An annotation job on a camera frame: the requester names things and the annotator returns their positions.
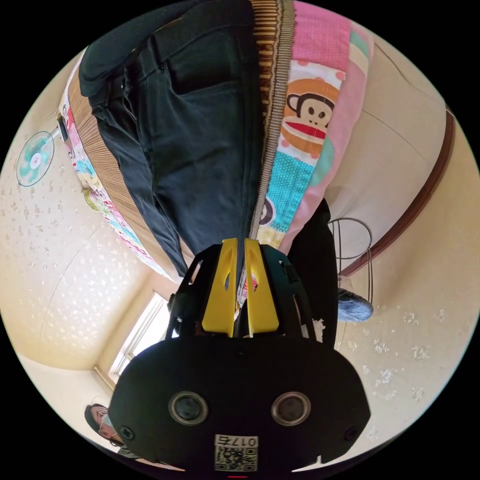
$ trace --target cartoon monkey face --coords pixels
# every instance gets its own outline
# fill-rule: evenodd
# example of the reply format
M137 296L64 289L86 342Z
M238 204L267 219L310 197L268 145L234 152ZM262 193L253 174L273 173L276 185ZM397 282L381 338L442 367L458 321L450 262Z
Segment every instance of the cartoon monkey face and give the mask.
M320 79L288 85L281 133L295 148L317 156L327 135L339 91Z

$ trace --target electric fan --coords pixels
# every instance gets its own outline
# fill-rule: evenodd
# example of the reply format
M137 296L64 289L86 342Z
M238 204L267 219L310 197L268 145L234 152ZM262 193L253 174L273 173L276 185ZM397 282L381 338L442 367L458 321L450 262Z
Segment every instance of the electric fan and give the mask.
M16 164L16 179L22 187L32 187L47 173L54 158L54 137L40 131L30 137Z

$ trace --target window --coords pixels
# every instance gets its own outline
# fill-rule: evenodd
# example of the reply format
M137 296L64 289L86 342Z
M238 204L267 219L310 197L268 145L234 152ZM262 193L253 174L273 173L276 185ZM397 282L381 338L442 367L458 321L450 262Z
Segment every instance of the window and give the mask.
M170 314L167 309L167 301L154 292L153 297L145 310L140 314L137 323L128 335L110 369L109 377L115 383L117 383L119 376L136 355L165 338L169 320Z

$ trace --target face mask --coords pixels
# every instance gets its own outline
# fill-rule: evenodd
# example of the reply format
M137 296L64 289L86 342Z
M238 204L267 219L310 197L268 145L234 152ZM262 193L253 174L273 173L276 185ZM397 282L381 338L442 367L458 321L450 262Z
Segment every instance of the face mask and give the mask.
M109 427L114 427L112 425L112 421L110 420L110 417L108 416L108 414L105 414L102 418L101 418L101 423L102 424L105 424L105 425L108 425Z

